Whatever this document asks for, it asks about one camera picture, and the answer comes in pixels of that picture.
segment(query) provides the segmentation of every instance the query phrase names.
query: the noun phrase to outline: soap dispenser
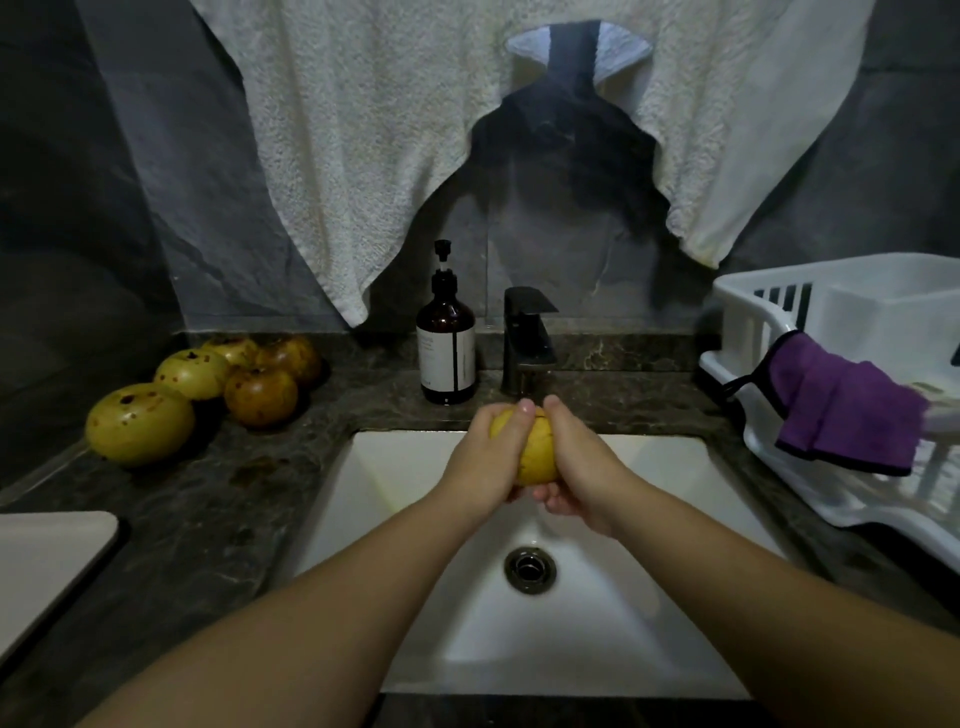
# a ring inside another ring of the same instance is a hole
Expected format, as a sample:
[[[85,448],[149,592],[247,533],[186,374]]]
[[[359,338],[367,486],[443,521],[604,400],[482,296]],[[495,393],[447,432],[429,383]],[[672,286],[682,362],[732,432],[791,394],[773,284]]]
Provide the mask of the soap dispenser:
[[[457,277],[445,266],[450,241],[433,249],[441,264],[430,281],[433,301],[417,314],[420,388],[435,404],[459,404],[476,391],[476,318],[457,301]]]

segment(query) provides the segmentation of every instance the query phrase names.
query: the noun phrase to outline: purple cloth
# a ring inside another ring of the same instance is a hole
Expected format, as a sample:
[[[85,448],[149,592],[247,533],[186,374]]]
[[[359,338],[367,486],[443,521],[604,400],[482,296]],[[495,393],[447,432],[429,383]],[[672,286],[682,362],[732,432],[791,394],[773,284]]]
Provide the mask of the purple cloth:
[[[791,331],[725,394],[748,381],[783,417],[778,448],[866,473],[910,474],[927,401],[870,362],[854,364]]]

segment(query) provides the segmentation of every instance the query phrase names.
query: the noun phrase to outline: countertop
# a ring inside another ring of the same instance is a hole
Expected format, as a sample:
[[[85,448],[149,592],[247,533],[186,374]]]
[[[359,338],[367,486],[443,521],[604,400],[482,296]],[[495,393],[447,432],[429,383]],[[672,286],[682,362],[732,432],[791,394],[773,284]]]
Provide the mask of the countertop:
[[[87,453],[12,502],[0,492],[3,512],[106,510],[123,523],[108,557],[0,671],[0,725],[72,725],[160,654],[261,594],[352,433],[464,429],[479,404],[504,399],[496,371],[480,373],[473,400],[440,407],[423,398],[415,370],[369,366],[335,362],[280,431],[254,434],[226,418],[174,464],[126,473]],[[914,576],[860,533],[821,521],[750,454],[690,372],[559,371],[544,386],[602,433],[703,438],[813,571],[960,634]],[[391,695],[372,725],[702,724],[696,716],[768,724],[750,703]]]

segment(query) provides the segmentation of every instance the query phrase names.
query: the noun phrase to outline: white plastic dish rack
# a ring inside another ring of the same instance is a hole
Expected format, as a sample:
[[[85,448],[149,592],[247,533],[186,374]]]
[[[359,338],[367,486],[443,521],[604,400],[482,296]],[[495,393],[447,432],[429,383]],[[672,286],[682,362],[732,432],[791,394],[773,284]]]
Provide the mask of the white plastic dish rack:
[[[799,328],[827,351],[872,361],[931,402],[908,477],[808,462],[775,446],[783,420],[753,385],[747,447],[835,526],[885,523],[960,573],[960,258],[891,253],[721,276],[723,348],[700,365],[721,384],[754,370]]]

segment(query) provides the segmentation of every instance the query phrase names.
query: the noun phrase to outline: black stripe on label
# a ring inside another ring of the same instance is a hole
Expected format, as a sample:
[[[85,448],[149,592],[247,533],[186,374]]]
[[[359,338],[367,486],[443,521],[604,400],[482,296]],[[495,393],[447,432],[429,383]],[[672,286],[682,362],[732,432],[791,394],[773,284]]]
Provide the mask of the black stripe on label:
[[[460,380],[458,378],[460,367],[457,366],[457,334],[453,333],[453,391],[460,391]]]

